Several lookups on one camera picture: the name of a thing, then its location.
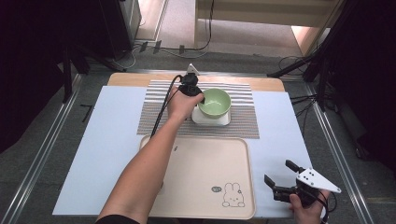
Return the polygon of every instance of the tray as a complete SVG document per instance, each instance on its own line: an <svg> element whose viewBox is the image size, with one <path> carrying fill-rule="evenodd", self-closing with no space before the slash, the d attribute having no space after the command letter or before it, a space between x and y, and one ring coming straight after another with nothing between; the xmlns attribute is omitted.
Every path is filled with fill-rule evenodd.
<svg viewBox="0 0 396 224"><path fill-rule="evenodd" d="M149 136L143 137L142 148ZM178 136L151 217L249 219L256 210L241 138Z"/></svg>

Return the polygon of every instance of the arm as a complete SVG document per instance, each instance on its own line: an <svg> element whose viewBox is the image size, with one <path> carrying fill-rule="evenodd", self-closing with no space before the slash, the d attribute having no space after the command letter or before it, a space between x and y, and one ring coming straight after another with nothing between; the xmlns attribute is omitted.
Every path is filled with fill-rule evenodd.
<svg viewBox="0 0 396 224"><path fill-rule="evenodd" d="M171 96L177 91L174 87ZM123 215L146 223L157 193L161 189L177 130L203 99L177 92L168 105L168 120L131 159L120 175L99 217Z"/></svg>

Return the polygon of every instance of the striped placemat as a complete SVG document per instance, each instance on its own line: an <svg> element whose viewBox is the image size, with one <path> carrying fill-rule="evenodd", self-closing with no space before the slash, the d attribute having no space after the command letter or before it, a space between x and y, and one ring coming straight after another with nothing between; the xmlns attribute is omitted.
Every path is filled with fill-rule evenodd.
<svg viewBox="0 0 396 224"><path fill-rule="evenodd" d="M151 134L169 85L170 81L166 80L150 81L145 102L143 103L137 134ZM187 119L177 134L260 138L250 85L200 82L198 86L202 91L210 88L219 88L230 94L232 99L230 109L231 122L226 126L203 126L197 125L192 119ZM165 110L159 128L166 121L167 116L167 111Z"/></svg>

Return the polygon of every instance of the white table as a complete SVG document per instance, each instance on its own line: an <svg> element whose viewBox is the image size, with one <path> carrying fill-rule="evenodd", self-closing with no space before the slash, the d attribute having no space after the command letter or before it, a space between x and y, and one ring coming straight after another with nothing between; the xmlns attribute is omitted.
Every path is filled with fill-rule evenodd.
<svg viewBox="0 0 396 224"><path fill-rule="evenodd" d="M237 81L235 77L221 80ZM136 131L146 89L102 88L53 215L99 214L121 171L139 149L143 135L136 135ZM303 167L311 167L311 162L289 95L282 91L252 89L260 139L245 141L256 202L254 217L292 217L286 203L274 201L273 192L263 177L269 175L277 185L291 187L295 185L296 174L285 166L285 160Z"/></svg>

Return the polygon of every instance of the bowl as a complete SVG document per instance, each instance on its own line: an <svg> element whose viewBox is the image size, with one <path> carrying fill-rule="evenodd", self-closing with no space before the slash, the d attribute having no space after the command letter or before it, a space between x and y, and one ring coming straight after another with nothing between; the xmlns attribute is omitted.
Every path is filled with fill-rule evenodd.
<svg viewBox="0 0 396 224"><path fill-rule="evenodd" d="M210 119L224 116L231 108L230 95L221 89L207 89L204 91L205 102L199 103L201 112Z"/></svg>

